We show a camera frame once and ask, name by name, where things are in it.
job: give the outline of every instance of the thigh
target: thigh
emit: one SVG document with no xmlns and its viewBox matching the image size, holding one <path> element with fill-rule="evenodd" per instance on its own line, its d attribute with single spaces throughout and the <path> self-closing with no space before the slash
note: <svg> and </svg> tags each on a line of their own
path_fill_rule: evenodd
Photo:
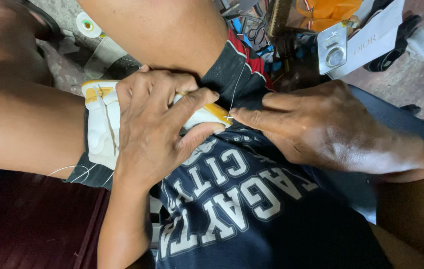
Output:
<svg viewBox="0 0 424 269">
<path fill-rule="evenodd" d="M 0 78 L 0 169 L 42 175 L 74 166 L 84 152 L 84 99 Z M 72 168 L 55 177 L 67 178 Z"/>
<path fill-rule="evenodd" d="M 200 77 L 227 41 L 227 26 L 212 0 L 77 0 L 125 51 L 154 68 Z"/>
</svg>

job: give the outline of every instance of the hand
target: hand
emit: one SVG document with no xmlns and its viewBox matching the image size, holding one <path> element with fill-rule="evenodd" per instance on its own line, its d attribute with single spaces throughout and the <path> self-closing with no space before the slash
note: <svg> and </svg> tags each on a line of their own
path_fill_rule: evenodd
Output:
<svg viewBox="0 0 424 269">
<path fill-rule="evenodd" d="M 263 131 L 289 162 L 370 174 L 424 169 L 424 141 L 381 125 L 342 81 L 269 93 L 262 103 L 231 115 Z M 421 171 L 399 180 L 423 178 Z"/>
<path fill-rule="evenodd" d="M 199 89 L 193 76 L 148 70 L 145 66 L 116 86 L 121 127 L 113 189 L 148 192 L 207 137 L 225 130 L 219 123 L 203 123 L 181 138 L 182 125 L 196 110 L 217 101 L 219 94 Z M 188 94 L 171 107 L 177 92 Z"/>
</svg>

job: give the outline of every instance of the thread spool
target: thread spool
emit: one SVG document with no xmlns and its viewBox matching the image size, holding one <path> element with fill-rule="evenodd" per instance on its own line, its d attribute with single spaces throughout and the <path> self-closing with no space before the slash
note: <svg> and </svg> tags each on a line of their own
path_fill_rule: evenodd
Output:
<svg viewBox="0 0 424 269">
<path fill-rule="evenodd" d="M 90 38 L 96 38 L 102 34 L 102 29 L 85 12 L 77 15 L 76 26 L 79 32 Z"/>
</svg>

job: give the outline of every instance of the leg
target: leg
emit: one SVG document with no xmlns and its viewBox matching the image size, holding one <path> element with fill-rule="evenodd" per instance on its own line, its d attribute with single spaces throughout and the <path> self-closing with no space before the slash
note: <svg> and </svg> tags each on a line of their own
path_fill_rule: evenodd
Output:
<svg viewBox="0 0 424 269">
<path fill-rule="evenodd" d="M 154 68 L 203 77 L 228 38 L 212 0 L 77 0 L 125 51 Z"/>
<path fill-rule="evenodd" d="M 84 151 L 84 99 L 44 85 L 50 74 L 35 41 L 41 28 L 25 9 L 0 0 L 0 168 L 48 175 L 75 165 Z"/>
</svg>

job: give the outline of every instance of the navy blue t-shirt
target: navy blue t-shirt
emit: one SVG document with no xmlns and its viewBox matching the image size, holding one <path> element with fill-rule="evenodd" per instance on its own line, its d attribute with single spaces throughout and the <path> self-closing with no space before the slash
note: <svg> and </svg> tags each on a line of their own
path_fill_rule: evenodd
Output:
<svg viewBox="0 0 424 269">
<path fill-rule="evenodd" d="M 159 186 L 157 268 L 391 268 L 366 220 L 260 132 L 210 136 Z"/>
</svg>

